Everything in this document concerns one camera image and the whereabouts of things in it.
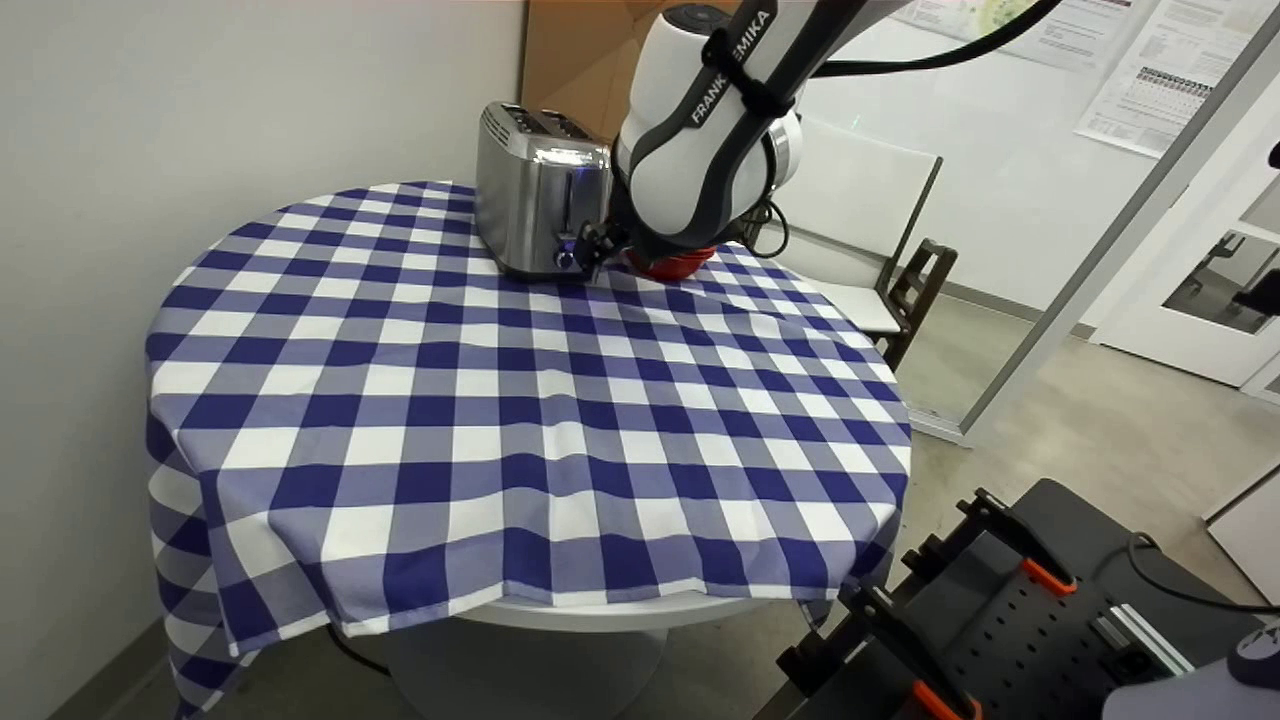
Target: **round table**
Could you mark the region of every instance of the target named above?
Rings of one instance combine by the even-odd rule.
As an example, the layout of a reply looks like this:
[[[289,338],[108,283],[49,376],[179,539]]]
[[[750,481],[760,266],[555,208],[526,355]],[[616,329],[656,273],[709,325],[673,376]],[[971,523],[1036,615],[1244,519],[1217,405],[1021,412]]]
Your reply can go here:
[[[504,275],[464,185],[289,204],[164,294],[153,537],[173,667],[450,615],[614,632],[886,569],[910,412],[878,346],[742,246],[694,280]]]

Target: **wall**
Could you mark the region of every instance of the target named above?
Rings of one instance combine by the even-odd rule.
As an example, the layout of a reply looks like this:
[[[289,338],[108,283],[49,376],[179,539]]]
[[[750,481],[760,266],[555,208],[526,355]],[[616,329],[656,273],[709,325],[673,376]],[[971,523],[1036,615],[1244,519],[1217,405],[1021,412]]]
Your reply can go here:
[[[521,0],[0,0],[0,714],[49,714],[157,621],[143,329],[233,225],[471,178]]]
[[[951,44],[889,19],[846,57],[933,57]],[[946,156],[920,237],[959,246],[956,283],[1044,309],[1153,166],[1076,135],[1098,82],[1098,70],[984,57],[946,70],[818,79],[801,106]]]

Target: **blue and white checkered tablecloth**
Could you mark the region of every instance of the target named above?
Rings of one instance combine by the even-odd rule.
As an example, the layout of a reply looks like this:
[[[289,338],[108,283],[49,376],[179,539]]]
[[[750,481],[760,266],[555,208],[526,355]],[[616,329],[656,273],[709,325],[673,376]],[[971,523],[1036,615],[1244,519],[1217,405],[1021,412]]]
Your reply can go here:
[[[910,416],[837,309],[742,246],[685,283],[526,283],[471,211],[460,185],[315,197],[164,294],[153,539],[190,707],[321,622],[818,599],[886,564]]]

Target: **tablecloth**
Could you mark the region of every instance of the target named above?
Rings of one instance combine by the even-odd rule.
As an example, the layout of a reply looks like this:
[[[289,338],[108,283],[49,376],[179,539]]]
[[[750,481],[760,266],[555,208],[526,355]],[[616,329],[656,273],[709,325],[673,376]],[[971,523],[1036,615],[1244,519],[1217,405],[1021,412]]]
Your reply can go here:
[[[818,599],[878,573],[910,416],[878,346],[744,246],[694,280],[504,275],[464,185],[315,197],[217,238],[149,333],[173,676],[469,607]]]

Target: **silver toaster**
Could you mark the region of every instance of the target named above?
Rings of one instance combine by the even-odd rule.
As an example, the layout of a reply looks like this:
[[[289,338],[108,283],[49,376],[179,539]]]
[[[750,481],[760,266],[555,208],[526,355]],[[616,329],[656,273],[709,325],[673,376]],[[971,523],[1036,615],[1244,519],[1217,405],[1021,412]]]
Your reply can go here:
[[[569,114],[516,102],[482,112],[482,238],[504,273],[583,275],[583,232],[608,211],[608,147]]]

